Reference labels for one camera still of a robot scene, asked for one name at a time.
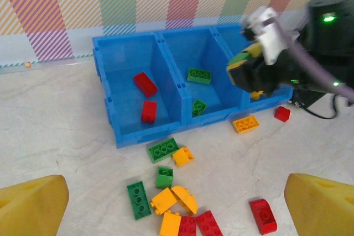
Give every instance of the marble floor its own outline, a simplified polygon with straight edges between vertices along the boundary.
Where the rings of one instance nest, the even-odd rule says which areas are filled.
[[[0,187],[52,174],[66,178],[70,200],[58,235],[158,235],[161,217],[133,218],[126,185],[144,182],[148,197],[157,165],[148,144],[116,149],[93,61],[0,75]],[[330,114],[330,99],[313,110]],[[273,110],[261,126],[238,135],[222,122],[173,135],[195,161],[174,169],[201,208],[212,210],[224,235],[259,235],[248,200],[265,198],[278,222],[272,235],[297,235],[283,191],[293,172],[354,184],[354,111],[321,120],[292,108],[282,123]]]

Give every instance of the blue storage bin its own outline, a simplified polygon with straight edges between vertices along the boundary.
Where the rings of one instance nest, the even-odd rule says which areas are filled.
[[[199,127],[227,119],[246,109],[248,94],[234,86],[226,72],[231,59],[218,42],[211,27],[166,30],[160,33],[166,43],[166,54],[177,69],[181,87],[188,99],[187,123]],[[187,81],[190,67],[211,72],[209,85]],[[192,103],[199,99],[207,104],[204,113],[192,117]]]
[[[220,44],[231,55],[231,58],[249,45],[247,40],[240,34],[242,28],[239,24],[217,25],[215,29],[216,35],[221,37]],[[291,99],[292,95],[293,88],[290,86],[280,86],[270,97],[261,95],[258,100],[252,100],[251,94],[248,93],[246,96],[248,98],[246,108],[252,113],[258,112],[283,104]]]
[[[93,39],[97,74],[118,147],[163,138],[186,124],[183,97],[159,42],[153,33]],[[158,86],[156,95],[146,98],[135,85],[133,77],[140,72]],[[140,121],[144,100],[158,103],[154,124]]]

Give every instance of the red lego brick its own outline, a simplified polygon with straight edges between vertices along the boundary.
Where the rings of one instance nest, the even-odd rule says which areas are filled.
[[[182,216],[181,224],[179,225],[178,236],[196,236],[197,221],[195,217]]]
[[[198,216],[197,223],[203,236],[222,236],[221,230],[210,210]]]
[[[264,199],[250,201],[249,203],[254,219],[261,235],[275,232],[278,228],[273,212]]]
[[[142,91],[146,97],[151,97],[157,93],[157,86],[151,81],[151,79],[144,73],[141,72],[133,77],[134,83]]]
[[[157,102],[144,101],[141,121],[143,123],[154,123],[157,112]]]
[[[290,110],[280,106],[275,110],[274,117],[282,122],[286,122],[290,118]]]

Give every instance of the green duplo brick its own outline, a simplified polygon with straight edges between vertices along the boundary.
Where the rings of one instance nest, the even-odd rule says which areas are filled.
[[[152,163],[156,163],[161,161],[168,156],[171,156],[179,149],[174,138],[170,138],[160,144],[152,146],[148,149],[149,156],[151,158]]]
[[[171,188],[173,181],[173,170],[167,167],[159,167],[156,179],[156,188]]]
[[[146,197],[143,182],[136,182],[127,186],[135,220],[151,214],[149,201]]]
[[[202,69],[188,69],[188,81],[203,83],[203,84],[210,84],[211,82],[211,72],[205,71]]]
[[[204,102],[196,99],[192,106],[192,117],[201,116],[206,107],[207,105]]]
[[[243,60],[247,60],[250,57],[251,57],[251,54],[249,52],[238,53],[237,55],[234,56],[233,59],[231,59],[231,61],[227,65],[230,66],[232,64],[241,62]]]

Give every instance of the plaid wall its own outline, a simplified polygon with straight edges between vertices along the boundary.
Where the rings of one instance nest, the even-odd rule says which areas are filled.
[[[0,67],[91,54],[91,38],[235,23],[273,7],[288,28],[308,0],[0,0]]]

